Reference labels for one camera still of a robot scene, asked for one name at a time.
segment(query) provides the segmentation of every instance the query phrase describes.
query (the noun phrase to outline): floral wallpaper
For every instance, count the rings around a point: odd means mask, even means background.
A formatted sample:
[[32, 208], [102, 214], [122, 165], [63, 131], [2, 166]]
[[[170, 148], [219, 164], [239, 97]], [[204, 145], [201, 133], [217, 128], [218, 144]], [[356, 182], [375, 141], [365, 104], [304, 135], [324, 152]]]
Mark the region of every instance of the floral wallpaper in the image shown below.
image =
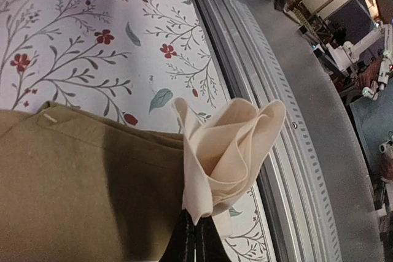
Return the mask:
[[[191, 0], [0, 0], [0, 108], [52, 100], [177, 133], [178, 96], [201, 121], [226, 102]], [[255, 189], [230, 211], [233, 261], [270, 260]]]

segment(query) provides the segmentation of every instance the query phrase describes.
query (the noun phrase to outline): red flower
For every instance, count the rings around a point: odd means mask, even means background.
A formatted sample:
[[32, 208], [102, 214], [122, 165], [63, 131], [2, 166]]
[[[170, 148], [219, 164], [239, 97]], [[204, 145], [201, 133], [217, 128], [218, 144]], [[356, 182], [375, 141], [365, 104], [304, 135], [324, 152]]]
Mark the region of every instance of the red flower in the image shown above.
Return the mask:
[[27, 57], [27, 54], [22, 54], [22, 56], [18, 53], [14, 56], [14, 60], [10, 62], [11, 66], [17, 67], [18, 72], [25, 72], [28, 65], [30, 64], [30, 60]]
[[135, 126], [136, 124], [138, 124], [138, 120], [132, 116], [131, 114], [124, 114], [124, 120], [128, 123], [131, 124], [133, 126]]
[[172, 45], [166, 45], [163, 44], [162, 48], [160, 50], [165, 53], [166, 58], [171, 58], [172, 56], [177, 56], [177, 52], [174, 52], [173, 46]]
[[113, 39], [115, 39], [115, 37], [113, 37], [112, 35], [110, 35], [110, 30], [105, 29], [103, 30], [102, 33], [100, 32], [95, 32], [94, 36], [97, 37], [97, 43], [104, 43], [104, 44], [110, 44], [111, 41]]

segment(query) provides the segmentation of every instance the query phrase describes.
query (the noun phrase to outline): branch pattern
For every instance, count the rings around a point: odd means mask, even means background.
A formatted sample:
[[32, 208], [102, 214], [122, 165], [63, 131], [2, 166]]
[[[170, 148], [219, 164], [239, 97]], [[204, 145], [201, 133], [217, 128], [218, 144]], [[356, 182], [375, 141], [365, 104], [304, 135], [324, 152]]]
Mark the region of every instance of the branch pattern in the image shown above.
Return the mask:
[[4, 67], [8, 60], [20, 50], [31, 49], [33, 46], [31, 44], [27, 44], [31, 42], [33, 38], [44, 35], [47, 36], [50, 40], [54, 40], [54, 36], [61, 35], [59, 28], [50, 29], [51, 26], [58, 23], [61, 20], [65, 20], [67, 18], [75, 20], [76, 23], [79, 24], [79, 29], [82, 29], [85, 34], [88, 34], [90, 31], [95, 31], [95, 28], [89, 25], [89, 22], [84, 20], [82, 17], [88, 16], [93, 19], [97, 19], [105, 24], [109, 24], [109, 13], [108, 12], [95, 12], [95, 6], [90, 5], [87, 8], [83, 8], [77, 12], [76, 9], [79, 8], [81, 0], [58, 0], [55, 4], [55, 9], [58, 11], [58, 15], [41, 29], [38, 29], [35, 33], [25, 34], [23, 40], [14, 47], [11, 48], [11, 44], [23, 29], [30, 29], [30, 24], [34, 23], [39, 19], [40, 10], [34, 10], [34, 4], [30, 4], [26, 9], [25, 7], [30, 3], [31, 0], [26, 0], [17, 10], [14, 15], [9, 15], [6, 20], [6, 28], [7, 28], [7, 43], [5, 50], [2, 54], [2, 59], [0, 63], [0, 77], [4, 70]]
[[230, 236], [224, 241], [225, 246], [237, 257], [238, 262], [268, 262], [267, 246], [258, 216], [254, 217], [253, 221], [253, 227], [247, 232], [238, 236]]
[[[109, 92], [113, 97], [116, 97], [116, 92], [115, 90], [118, 88], [123, 88], [128, 94], [131, 94], [130, 88], [127, 86], [131, 80], [125, 80], [124, 82], [120, 82], [119, 79], [115, 80], [115, 83], [110, 83], [111, 81], [109, 79], [106, 79], [104, 82], [98, 84], [98, 85], [90, 85], [89, 83], [91, 82], [92, 79], [95, 78], [94, 75], [91, 75], [90, 69], [85, 68], [81, 73], [78, 74], [78, 68], [74, 67], [72, 69], [72, 72], [69, 77], [65, 79], [56, 79], [53, 78], [53, 73], [56, 71], [60, 70], [61, 68], [64, 68], [65, 66], [69, 66], [72, 63], [80, 60], [85, 60], [88, 61], [90, 66], [93, 68], [93, 70], [98, 70], [98, 63], [96, 61], [101, 61], [105, 62], [108, 65], [115, 65], [116, 64], [116, 59], [118, 57], [122, 58], [128, 58], [128, 55], [131, 54], [130, 52], [120, 52], [117, 53], [115, 50], [112, 51], [111, 54], [104, 54], [104, 50], [101, 49], [98, 53], [91, 54], [93, 49], [99, 45], [99, 43], [95, 42], [93, 45], [89, 46], [87, 49], [81, 51], [81, 50], [76, 50], [75, 47], [79, 46], [80, 44], [85, 43], [85, 41], [78, 36], [75, 40], [69, 39], [69, 46], [64, 50], [62, 53], [58, 53], [58, 50], [55, 46], [51, 45], [50, 49], [53, 52], [53, 64], [50, 67], [49, 71], [44, 74], [41, 78], [35, 80], [33, 83], [30, 83], [29, 86], [26, 87], [26, 85], [23, 84], [23, 72], [20, 75], [20, 80], [19, 84], [15, 85], [14, 88], [17, 89], [17, 97], [15, 99], [14, 105], [12, 109], [14, 109], [21, 100], [28, 95], [28, 92], [21, 92], [22, 89], [32, 89], [36, 86], [38, 86], [42, 82], [50, 82], [54, 87], [55, 87], [55, 94], [53, 95], [52, 100], [56, 101], [58, 99], [59, 94], [62, 95], [64, 98], [66, 105], [68, 106], [76, 106], [72, 102], [72, 98], [75, 97], [75, 93], [68, 93], [67, 91], [64, 91], [62, 88], [61, 84], [68, 84], [68, 85], [74, 85], [78, 87], [84, 87], [84, 88], [89, 88], [96, 90], [100, 92], [102, 95], [104, 95], [107, 99], [107, 107], [105, 108], [103, 115], [106, 116], [109, 112], [109, 107], [112, 106], [114, 107], [116, 113], [117, 113], [117, 119], [118, 121], [123, 120], [124, 118], [121, 116], [121, 111], [119, 108], [116, 106], [114, 101], [109, 97], [107, 92]], [[33, 57], [33, 63], [35, 63], [34, 60], [37, 60], [37, 56]]]
[[167, 72], [172, 80], [176, 80], [178, 77], [183, 77], [185, 79], [186, 88], [194, 88], [194, 82], [197, 77], [201, 77], [199, 81], [199, 88], [202, 95], [207, 95], [207, 103], [211, 107], [216, 108], [214, 100], [218, 94], [218, 87], [216, 80], [209, 73], [209, 68], [211, 67], [212, 60], [211, 56], [200, 50], [198, 54], [201, 60], [204, 61], [204, 66], [201, 68], [196, 67], [189, 58], [186, 58], [183, 54], [178, 55], [178, 58], [183, 62], [185, 69], [181, 67], [174, 66], [168, 63], [169, 72]]
[[164, 19], [165, 26], [156, 26], [154, 30], [146, 30], [148, 35], [165, 36], [171, 38], [169, 44], [175, 44], [180, 41], [180, 47], [184, 50], [191, 49], [191, 45], [200, 45], [195, 37], [195, 31], [201, 28], [198, 20], [189, 22], [186, 17], [181, 15], [179, 9], [172, 7], [171, 15], [164, 14], [160, 9], [160, 4], [157, 0], [141, 0], [145, 4], [143, 12], [145, 17], [156, 18], [157, 20]]

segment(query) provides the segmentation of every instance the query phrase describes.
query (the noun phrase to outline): metal frame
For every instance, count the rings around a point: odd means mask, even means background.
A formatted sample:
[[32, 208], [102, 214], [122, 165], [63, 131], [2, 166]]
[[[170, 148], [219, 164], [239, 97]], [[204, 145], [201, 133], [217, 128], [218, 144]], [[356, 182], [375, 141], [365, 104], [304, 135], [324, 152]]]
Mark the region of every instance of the metal frame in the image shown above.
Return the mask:
[[249, 9], [236, 0], [196, 0], [232, 96], [257, 106], [281, 99], [285, 127], [264, 164], [261, 195], [277, 214], [287, 261], [341, 261], [324, 178], [297, 102], [280, 65]]

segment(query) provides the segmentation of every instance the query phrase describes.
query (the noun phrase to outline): cream napkin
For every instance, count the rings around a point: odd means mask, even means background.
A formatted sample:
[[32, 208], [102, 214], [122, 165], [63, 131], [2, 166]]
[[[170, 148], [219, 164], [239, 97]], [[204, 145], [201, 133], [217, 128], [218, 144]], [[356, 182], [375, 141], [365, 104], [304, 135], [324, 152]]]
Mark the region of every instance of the cream napkin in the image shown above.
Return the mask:
[[175, 99], [174, 108], [184, 132], [183, 209], [195, 225], [201, 217], [220, 217], [214, 221], [226, 236], [227, 210], [255, 182], [284, 123], [285, 106], [273, 101], [259, 110], [236, 98], [204, 124], [184, 99]]

